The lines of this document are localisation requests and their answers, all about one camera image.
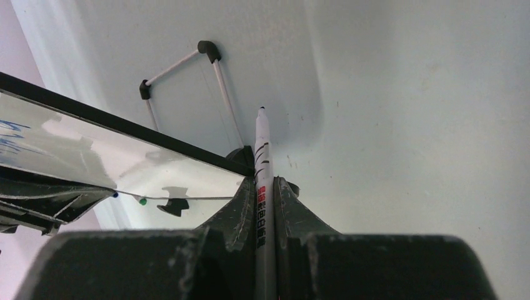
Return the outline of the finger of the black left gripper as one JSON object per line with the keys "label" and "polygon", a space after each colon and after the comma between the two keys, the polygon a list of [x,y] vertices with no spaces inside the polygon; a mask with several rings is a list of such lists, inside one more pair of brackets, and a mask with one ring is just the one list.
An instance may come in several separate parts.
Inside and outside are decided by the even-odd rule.
{"label": "finger of the black left gripper", "polygon": [[33,183],[1,179],[1,224],[64,225],[76,221],[116,192],[68,181]]}

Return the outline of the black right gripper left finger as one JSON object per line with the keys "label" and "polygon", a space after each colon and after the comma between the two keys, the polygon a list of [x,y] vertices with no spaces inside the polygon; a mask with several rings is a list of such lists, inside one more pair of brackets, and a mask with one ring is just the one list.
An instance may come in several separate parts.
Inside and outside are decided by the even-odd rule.
{"label": "black right gripper left finger", "polygon": [[253,299],[255,186],[245,177],[234,197],[198,228],[207,231],[197,263],[197,299]]}

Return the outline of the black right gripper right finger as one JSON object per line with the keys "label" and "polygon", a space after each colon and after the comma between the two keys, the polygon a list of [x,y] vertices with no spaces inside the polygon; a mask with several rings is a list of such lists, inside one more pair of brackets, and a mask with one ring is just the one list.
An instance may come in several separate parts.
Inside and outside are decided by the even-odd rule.
{"label": "black right gripper right finger", "polygon": [[339,232],[307,208],[296,189],[285,178],[274,178],[277,292],[280,299],[313,299],[313,251],[307,241],[315,235]]}

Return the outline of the blue whiteboard marker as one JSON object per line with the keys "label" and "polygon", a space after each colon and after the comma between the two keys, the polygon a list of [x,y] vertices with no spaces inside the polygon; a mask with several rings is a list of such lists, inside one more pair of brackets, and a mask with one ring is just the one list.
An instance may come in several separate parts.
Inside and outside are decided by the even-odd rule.
{"label": "blue whiteboard marker", "polygon": [[277,299],[274,237],[273,163],[269,121],[264,107],[256,118],[254,183],[256,188],[256,299]]}

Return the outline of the small black framed whiteboard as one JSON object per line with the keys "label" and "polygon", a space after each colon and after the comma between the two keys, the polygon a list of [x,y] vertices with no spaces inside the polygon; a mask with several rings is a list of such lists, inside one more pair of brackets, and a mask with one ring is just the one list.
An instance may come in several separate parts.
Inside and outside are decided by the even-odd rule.
{"label": "small black framed whiteboard", "polygon": [[230,198],[253,169],[1,74],[1,166],[148,199]]}

